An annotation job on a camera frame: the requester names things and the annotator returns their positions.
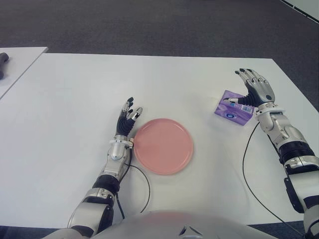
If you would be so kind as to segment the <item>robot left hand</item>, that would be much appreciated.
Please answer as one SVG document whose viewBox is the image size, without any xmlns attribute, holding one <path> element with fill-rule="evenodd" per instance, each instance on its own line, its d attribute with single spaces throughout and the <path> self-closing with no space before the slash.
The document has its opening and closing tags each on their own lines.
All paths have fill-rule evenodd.
<svg viewBox="0 0 319 239">
<path fill-rule="evenodd" d="M 130 97 L 121 108 L 116 125 L 116 135 L 127 137 L 131 132 L 136 120 L 141 116 L 143 108 L 139 107 L 134 111 L 133 109 L 131 109 L 133 104 L 134 98 Z"/>
</svg>

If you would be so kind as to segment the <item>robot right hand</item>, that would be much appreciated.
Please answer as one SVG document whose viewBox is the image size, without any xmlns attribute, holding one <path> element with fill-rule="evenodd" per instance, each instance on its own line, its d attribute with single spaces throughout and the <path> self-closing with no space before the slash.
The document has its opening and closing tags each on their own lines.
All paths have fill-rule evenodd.
<svg viewBox="0 0 319 239">
<path fill-rule="evenodd" d="M 246 86 L 248 94 L 243 97 L 227 97 L 224 102 L 259 107 L 265 103 L 273 103 L 275 94 L 269 82 L 252 69 L 240 68 L 235 71 Z"/>
</svg>

